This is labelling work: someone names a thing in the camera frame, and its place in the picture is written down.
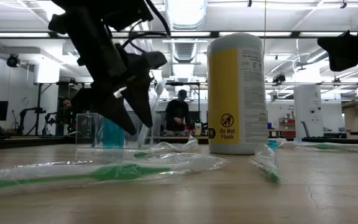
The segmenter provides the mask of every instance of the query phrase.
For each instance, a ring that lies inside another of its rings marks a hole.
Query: green toothbrush
[[[0,170],[0,189],[18,185],[43,184],[68,180],[88,179],[93,182],[105,180],[134,180],[147,175],[175,170],[199,172],[212,168],[216,160],[212,156],[197,156],[179,164],[141,164],[119,165],[58,165],[24,166]]]

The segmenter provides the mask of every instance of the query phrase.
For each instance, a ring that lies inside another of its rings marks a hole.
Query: wooden table
[[[74,154],[71,145],[2,149],[0,167]],[[247,156],[222,157],[231,163],[198,174],[0,198],[0,224],[358,223],[357,153],[279,150],[283,185]]]

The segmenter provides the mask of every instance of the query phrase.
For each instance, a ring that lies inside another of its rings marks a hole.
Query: ceiling
[[[153,0],[153,2],[163,16],[166,16],[164,1]],[[252,2],[251,7],[246,7],[248,1],[208,0],[203,30],[254,32],[264,29],[266,31],[308,32],[358,30],[358,0],[347,0],[347,7],[344,9],[340,8],[342,0],[268,0],[266,15],[263,0]],[[0,1],[0,32],[48,31],[48,20],[53,12],[62,13],[61,9],[51,1]],[[152,31],[163,31],[162,23],[158,19],[144,25]],[[199,40],[204,40],[204,42],[198,47],[197,65],[193,71],[193,78],[202,82],[207,76],[205,52],[212,39]],[[310,54],[319,49],[316,39],[265,39],[264,43],[264,71],[266,79],[270,82],[277,71],[272,73],[269,71],[283,63],[284,59],[293,58],[298,54]],[[146,40],[144,44],[148,45],[148,48],[165,53],[168,61],[172,62],[170,44],[164,43],[162,39]],[[68,55],[68,52],[74,49],[69,39],[0,39],[0,49],[9,47],[38,47],[53,55],[62,64],[61,77],[74,77],[84,82],[91,80],[88,71],[84,67],[77,66],[75,60]],[[276,55],[284,56],[276,60]],[[37,63],[31,58],[28,61]],[[358,66],[342,73],[334,73],[329,71],[328,61],[323,60],[309,67],[320,70],[321,81],[330,82],[335,76],[342,75],[347,78],[347,82],[358,82],[358,74],[350,77],[348,77],[349,74],[346,75],[346,73],[358,71]],[[293,81],[293,74],[297,72],[297,68],[290,66],[282,72],[290,82]],[[162,67],[164,78],[174,75],[171,65]]]

